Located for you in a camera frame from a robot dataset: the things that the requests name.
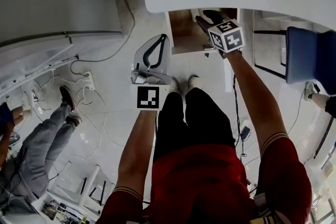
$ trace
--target red shirt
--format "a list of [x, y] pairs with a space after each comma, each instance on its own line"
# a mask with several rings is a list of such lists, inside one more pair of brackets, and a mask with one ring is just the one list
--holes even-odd
[[[268, 210], [292, 224], [304, 224], [310, 212], [311, 186], [295, 147], [286, 134], [272, 136], [261, 150], [257, 193], [265, 193]], [[249, 198], [245, 168], [226, 145], [194, 145], [159, 158], [152, 169], [150, 206], [128, 188], [116, 188], [98, 224], [249, 223], [259, 218]]]

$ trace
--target floor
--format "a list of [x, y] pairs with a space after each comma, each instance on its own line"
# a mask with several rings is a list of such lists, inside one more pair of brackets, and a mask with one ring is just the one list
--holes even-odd
[[[125, 34], [130, 31], [132, 20], [127, 12], [123, 0], [117, 0], [120, 12], [121, 23]], [[103, 127], [106, 117], [106, 111], [102, 100], [95, 94], [94, 103], [91, 105], [79, 106], [80, 111], [92, 121], [90, 122], [83, 118], [83, 123], [80, 124], [72, 135], [69, 144], [55, 162], [57, 171], [61, 171], [68, 161], [82, 169], [87, 170], [88, 163], [92, 166], [99, 164], [102, 171], [112, 181], [116, 182], [118, 173], [118, 163], [120, 156], [128, 136], [131, 132], [138, 111], [133, 110], [132, 102], [129, 96], [131, 95], [130, 73], [134, 54], [137, 49], [151, 37], [167, 32], [167, 25], [164, 14], [151, 14], [145, 8], [144, 0], [128, 0], [132, 11], [134, 12], [136, 26], [129, 39], [129, 42], [111, 60], [101, 63], [77, 63], [73, 67], [76, 71], [91, 70], [96, 84], [96, 90], [101, 95], [106, 104], [107, 119]], [[245, 10], [241, 24], [244, 28], [246, 47], [243, 50], [243, 56], [252, 64], [254, 58], [255, 63], [263, 65], [274, 70], [284, 73], [285, 68], [280, 65], [281, 48], [284, 46], [282, 37], [255, 35], [254, 36], [254, 57], [252, 50], [252, 28], [253, 28], [253, 12]], [[288, 23], [283, 23], [275, 20], [264, 20], [261, 18], [261, 12], [255, 11], [255, 29], [283, 29], [288, 26]], [[310, 23], [291, 23], [301, 27], [311, 28]], [[101, 59], [113, 54], [121, 45], [120, 41], [107, 42], [103, 48], [92, 51], [91, 53], [81, 55], [81, 59]], [[326, 113], [322, 112], [312, 102], [306, 102], [300, 99], [304, 90], [304, 84], [287, 85], [283, 80], [265, 73], [261, 70], [256, 70], [266, 86], [271, 90], [277, 99], [283, 120], [287, 131], [290, 131], [289, 136], [297, 148], [300, 160], [305, 162], [308, 160], [317, 145], [321, 140], [325, 126], [329, 120]], [[67, 80], [77, 80], [78, 77], [72, 76], [68, 67], [63, 67], [57, 70], [55, 74], [60, 74]], [[204, 90], [215, 100], [218, 106], [230, 118], [232, 129], [237, 135], [235, 99], [233, 92], [225, 91], [225, 74], [223, 61], [219, 55], [205, 56], [190, 56], [172, 58], [170, 60], [170, 73], [172, 76], [180, 80], [186, 80], [191, 74], [197, 74], [203, 80]], [[51, 73], [40, 77], [40, 84], [46, 83], [51, 77]], [[39, 117], [47, 119], [51, 112], [60, 104], [60, 94], [58, 87], [64, 82], [59, 78], [55, 78], [44, 91], [47, 94], [49, 108], [51, 110], [44, 111], [39, 114]], [[68, 84], [73, 93], [77, 95], [77, 91], [85, 86], [85, 83], [78, 82], [77, 84]], [[93, 100], [92, 91], [85, 90], [86, 102]], [[239, 117], [248, 119], [248, 112], [242, 100], [242, 96], [238, 89]], [[46, 102], [42, 102], [43, 108], [47, 107]], [[40, 122], [36, 115], [30, 117], [23, 126], [18, 126], [18, 133], [25, 137], [33, 128]], [[204, 124], [211, 124], [211, 116], [204, 119]], [[251, 136], [244, 143], [246, 157], [242, 162], [246, 167], [248, 179], [254, 184], [258, 180], [258, 167], [260, 164], [259, 149], [256, 143], [256, 135], [252, 128]], [[237, 149], [237, 153], [241, 152], [241, 144]], [[56, 175], [56, 171], [50, 172], [49, 178]], [[145, 186], [144, 199], [150, 199], [150, 184], [151, 184], [151, 167], [148, 172], [148, 177]]]

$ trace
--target electrical socket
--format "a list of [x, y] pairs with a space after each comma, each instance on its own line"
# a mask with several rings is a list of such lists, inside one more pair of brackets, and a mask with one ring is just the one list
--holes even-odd
[[95, 90], [96, 85], [95, 85], [94, 80], [93, 80], [92, 72], [87, 71], [87, 72], [85, 72], [85, 75], [86, 75], [86, 79], [84, 79], [84, 81], [87, 82], [87, 86], [90, 88], [90, 90]]

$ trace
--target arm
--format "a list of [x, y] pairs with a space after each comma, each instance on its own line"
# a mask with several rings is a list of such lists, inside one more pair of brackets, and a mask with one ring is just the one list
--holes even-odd
[[14, 129], [14, 124], [12, 122], [8, 122], [6, 124], [5, 133], [0, 141], [0, 167], [3, 166], [8, 152], [9, 147], [9, 139], [11, 137], [11, 133]]
[[143, 198], [151, 157], [156, 111], [141, 111], [122, 152], [116, 188], [127, 187]]
[[140, 222], [151, 157], [156, 111], [141, 111], [122, 152], [118, 180], [97, 224]]
[[303, 224], [310, 211], [311, 186], [292, 141], [279, 134], [286, 133], [279, 106], [239, 52], [228, 53], [227, 58], [236, 74], [261, 151], [257, 194], [265, 193], [268, 207], [282, 220]]
[[277, 101], [238, 51], [228, 53], [248, 113], [256, 129], [259, 149], [275, 133], [286, 132]]

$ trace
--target leg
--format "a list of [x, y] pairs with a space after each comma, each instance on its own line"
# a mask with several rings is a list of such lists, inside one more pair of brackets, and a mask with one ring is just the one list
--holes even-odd
[[40, 123], [28, 135], [16, 157], [22, 176], [37, 197], [41, 197], [48, 187], [45, 159], [70, 110], [70, 105], [63, 102], [49, 120]]
[[169, 93], [159, 114], [159, 129], [156, 134], [154, 162], [159, 157], [184, 146], [183, 137], [187, 134], [187, 126], [183, 118], [181, 95], [177, 92]]
[[329, 97], [328, 101], [325, 104], [325, 107], [325, 111], [332, 115], [333, 118], [336, 118], [336, 97]]
[[65, 123], [57, 132], [56, 137], [48, 150], [45, 160], [45, 170], [47, 174], [49, 174], [58, 155], [69, 143], [70, 137], [74, 132], [75, 128], [76, 126], [73, 123]]
[[13, 118], [13, 119], [14, 119], [14, 125], [17, 126], [23, 121], [24, 118], [22, 115], [20, 115], [17, 118]]
[[311, 100], [314, 101], [314, 103], [321, 109], [325, 110], [325, 107], [327, 105], [327, 101], [330, 99], [329, 96], [319, 93], [313, 93], [311, 95]]
[[17, 119], [19, 118], [20, 115], [22, 115], [23, 113], [23, 107], [19, 106], [18, 108], [15, 108], [12, 110], [12, 115], [13, 115], [13, 119]]
[[197, 144], [224, 144], [235, 148], [230, 120], [208, 94], [193, 88], [185, 100], [185, 118]]

